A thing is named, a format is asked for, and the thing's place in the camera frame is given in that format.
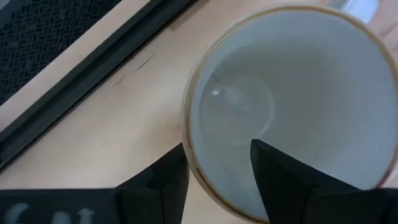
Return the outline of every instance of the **brown cup rim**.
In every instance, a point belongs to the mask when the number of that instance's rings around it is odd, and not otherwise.
[[[194,94],[194,89],[197,84],[197,81],[200,77],[200,72],[203,70],[205,66],[205,62],[207,58],[212,55],[215,51],[216,47],[223,41],[223,39],[229,36],[234,30],[238,27],[244,25],[248,21],[255,19],[260,16],[264,16],[267,14],[272,14],[280,11],[316,11],[325,13],[328,15],[336,16],[341,19],[344,19],[346,22],[349,22],[352,26],[358,28],[361,32],[366,34],[369,39],[379,48],[380,52],[383,54],[385,60],[387,61],[391,73],[394,76],[396,89],[398,89],[398,68],[392,57],[389,49],[382,43],[382,40],[370,29],[366,27],[366,25],[358,20],[357,18],[346,14],[342,11],[332,9],[325,6],[314,5],[314,4],[298,4],[298,3],[284,3],[284,4],[276,4],[273,6],[263,7],[258,10],[252,11],[246,16],[241,17],[240,19],[234,21],[230,24],[221,34],[208,46],[208,48],[204,51],[203,55],[197,60],[195,66],[192,68],[190,78],[187,82],[185,87],[185,91],[183,94],[183,101],[182,101],[182,108],[181,108],[181,130],[182,130],[182,143],[183,148],[188,160],[188,164],[193,172],[193,175],[202,186],[202,188],[206,191],[206,193],[221,207],[227,210],[229,213],[243,218],[248,221],[252,221],[255,223],[266,223],[264,220],[260,220],[253,216],[250,216],[245,211],[242,211],[240,208],[234,206],[231,202],[227,201],[223,198],[220,194],[217,193],[215,188],[211,185],[210,181],[206,177],[205,173],[202,171],[201,167],[198,165],[198,162],[195,158],[195,150],[193,149],[192,143],[192,134],[191,134],[191,127],[190,127],[190,114],[192,109],[192,98]],[[395,148],[395,153],[390,161],[389,167],[387,168],[386,172],[384,173],[382,179],[374,188],[380,188],[385,183],[386,180],[391,175],[394,167],[397,164],[398,160],[398,147]]]

